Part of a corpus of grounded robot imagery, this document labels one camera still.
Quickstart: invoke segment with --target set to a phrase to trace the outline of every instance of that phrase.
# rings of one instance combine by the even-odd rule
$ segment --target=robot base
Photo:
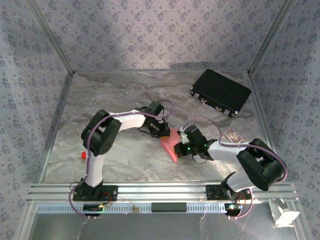
[[[76,202],[115,202],[117,200],[118,186],[103,185],[103,181],[96,187],[89,186],[86,182],[75,189],[73,201]]]

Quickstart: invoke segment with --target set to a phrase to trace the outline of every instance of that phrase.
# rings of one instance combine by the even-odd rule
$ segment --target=pink sponge
[[[175,164],[178,161],[178,155],[175,153],[175,145],[180,141],[180,136],[178,135],[177,131],[177,128],[170,128],[170,137],[161,138],[160,142],[165,152]]]

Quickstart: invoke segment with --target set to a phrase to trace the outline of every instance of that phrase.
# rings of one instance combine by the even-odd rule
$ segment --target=wall
[[[298,0],[254,76],[275,144],[320,238],[320,2]]]
[[[22,0],[0,1],[0,239],[38,182],[66,72]]]
[[[76,71],[248,69],[283,0],[36,0]]]

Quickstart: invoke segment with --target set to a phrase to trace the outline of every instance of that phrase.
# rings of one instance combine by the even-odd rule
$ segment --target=marble surface
[[[250,98],[237,118],[229,118],[203,105],[189,94],[191,85],[203,71],[141,71],[78,73],[73,76],[58,131],[49,156],[44,182],[70,183],[85,174],[86,163],[81,158],[81,132],[99,109],[120,113],[148,106],[152,100],[168,99],[174,104],[169,117],[170,127],[182,127],[189,118],[207,116],[218,123],[222,131],[233,127],[245,141],[260,137]],[[222,73],[226,77],[247,85],[244,71]],[[168,103],[163,103],[166,112]],[[207,139],[217,139],[219,132],[207,120],[194,124]],[[118,136],[107,153],[103,178],[105,182],[138,181],[193,181],[223,180],[230,172],[237,171],[239,163],[228,159],[196,164],[190,156],[179,158],[175,164],[160,146],[160,140],[150,138],[137,129],[128,129]]]

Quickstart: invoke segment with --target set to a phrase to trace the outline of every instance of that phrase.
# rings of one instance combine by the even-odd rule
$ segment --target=small card
[[[223,133],[229,140],[230,142],[234,144],[239,144],[241,143],[244,139],[237,133],[236,130],[234,130],[232,127],[229,128],[227,131]]]

